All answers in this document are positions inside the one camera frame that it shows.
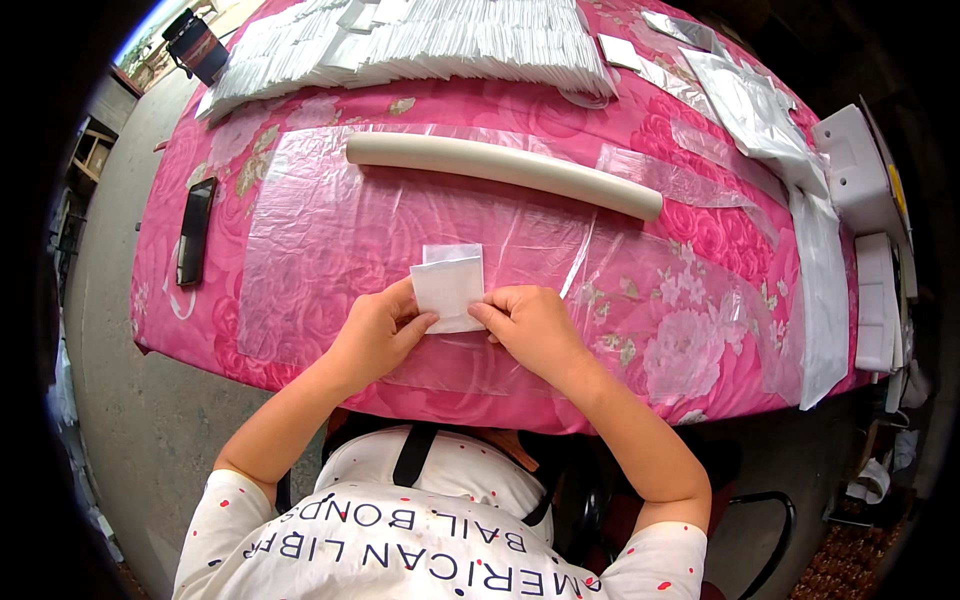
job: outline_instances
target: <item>hand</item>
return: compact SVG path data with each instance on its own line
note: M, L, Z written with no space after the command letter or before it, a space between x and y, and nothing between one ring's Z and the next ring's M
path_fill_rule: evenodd
M468 308L521 365L561 390L584 366L595 363L584 346L564 301L550 288L503 287L488 292L483 303Z
M395 369L439 319L418 313L410 277L353 303L333 346L320 358L331 376L343 382L347 396Z

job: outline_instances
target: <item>thermos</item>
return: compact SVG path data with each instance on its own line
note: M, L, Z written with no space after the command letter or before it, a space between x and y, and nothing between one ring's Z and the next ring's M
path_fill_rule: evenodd
M174 64L186 71L187 79L196 75L207 86L217 81L229 53L193 11L183 11L163 32L163 39Z

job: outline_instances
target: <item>right hand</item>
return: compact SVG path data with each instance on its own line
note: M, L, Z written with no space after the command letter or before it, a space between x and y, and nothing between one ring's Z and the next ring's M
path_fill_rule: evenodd
M564 301L550 288L498 288L471 305L468 313L490 331L491 342L499 341L518 363L558 389L595 362Z

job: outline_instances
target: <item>person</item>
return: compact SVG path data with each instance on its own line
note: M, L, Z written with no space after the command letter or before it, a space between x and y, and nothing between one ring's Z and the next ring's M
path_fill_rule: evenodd
M468 312L587 417L644 499L613 564L567 564L550 545L549 498L538 511L544 486L492 445L445 431L410 444L410 426L340 446L314 492L271 519L277 481L333 409L397 367L437 321L419 314L407 277L359 297L329 351L224 446L174 598L698 598L710 483L697 459L593 358L555 291L499 288Z

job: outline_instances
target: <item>concrete floor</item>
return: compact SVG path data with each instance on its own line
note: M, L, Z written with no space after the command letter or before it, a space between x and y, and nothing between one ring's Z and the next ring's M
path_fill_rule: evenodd
M230 434L269 395L133 345L129 289L134 226L161 154L196 79L175 73L137 104L101 177L71 270L64 316L80 424L100 507L139 583L169 597L193 508ZM779 411L697 426L707 438L744 448L738 493L781 490L796 502L799 526L778 571L757 598L784 598L803 572L824 526L827 497L851 439L852 399L808 413ZM319 472L319 445L295 467L294 501ZM780 532L776 505L732 507L710 543L707 580L736 597L756 576Z

